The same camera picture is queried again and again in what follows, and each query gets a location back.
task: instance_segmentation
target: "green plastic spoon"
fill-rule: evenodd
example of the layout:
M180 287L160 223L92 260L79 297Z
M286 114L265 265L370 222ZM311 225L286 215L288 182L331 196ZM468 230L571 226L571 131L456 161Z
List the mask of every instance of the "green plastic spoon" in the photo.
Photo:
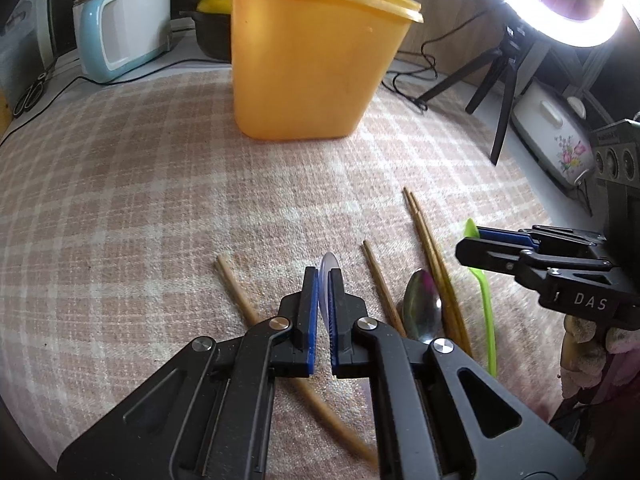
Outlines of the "green plastic spoon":
M480 231L474 221L469 218L465 225L466 238L479 238ZM486 326L486 354L488 359L488 371L493 377L498 375L498 363L495 355L495 333L494 333L494 311L491 308L491 291L489 282L484 275L484 270L467 267L480 283L480 294L482 295L482 309L484 310L484 324Z

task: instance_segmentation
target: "metal rivet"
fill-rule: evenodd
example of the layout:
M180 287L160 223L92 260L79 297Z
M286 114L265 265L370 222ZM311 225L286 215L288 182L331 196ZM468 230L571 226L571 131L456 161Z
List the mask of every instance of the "metal rivet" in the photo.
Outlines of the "metal rivet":
M450 354L453 352L455 346L450 340L441 337L433 342L433 348L436 352L440 352L441 354Z
M284 330L289 328L289 320L282 316L274 317L270 320L269 326L274 330Z
M373 330L378 326L378 320L372 317L361 317L358 320L358 326L363 330Z
M213 339L205 335L201 335L191 342L191 348L196 352L208 352L213 348Z

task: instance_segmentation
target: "plaid tablecloth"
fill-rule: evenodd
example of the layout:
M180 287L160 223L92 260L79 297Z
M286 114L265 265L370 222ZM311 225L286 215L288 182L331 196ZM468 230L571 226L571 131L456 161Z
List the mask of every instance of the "plaid tablecloth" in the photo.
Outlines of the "plaid tablecloth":
M493 135L453 93L421 116L380 90L348 138L257 142L235 126L227 71L54 104L0 152L2 398L54 465L194 336L244 333L212 267L219 253L267 317L331 250L347 291L383 319L362 240L398 301L425 265L402 186L428 215L484 363L479 287L454 257L464 222L548 221L506 150L489 163ZM560 400L561 318L512 279L490 281L499 379L546 416ZM320 328L312 383L373 444L361 383L332 379L328 355ZM268 470L278 480L376 478L281 384Z

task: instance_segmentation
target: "scissors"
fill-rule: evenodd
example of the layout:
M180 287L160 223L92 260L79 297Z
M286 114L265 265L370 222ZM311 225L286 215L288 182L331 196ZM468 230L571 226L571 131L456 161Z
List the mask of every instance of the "scissors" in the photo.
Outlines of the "scissors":
M47 80L49 71L41 73L36 81L34 81L20 96L14 107L14 119L20 117L23 113L31 110L42 97L44 93L44 83Z

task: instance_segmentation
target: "ring light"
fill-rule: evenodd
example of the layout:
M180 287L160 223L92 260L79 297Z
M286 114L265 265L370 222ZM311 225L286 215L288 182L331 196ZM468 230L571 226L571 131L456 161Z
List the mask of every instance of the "ring light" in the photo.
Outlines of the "ring light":
M571 46L596 46L607 41L622 19L622 1L604 0L588 20L572 20L553 12L539 0L505 0L516 14L542 34Z

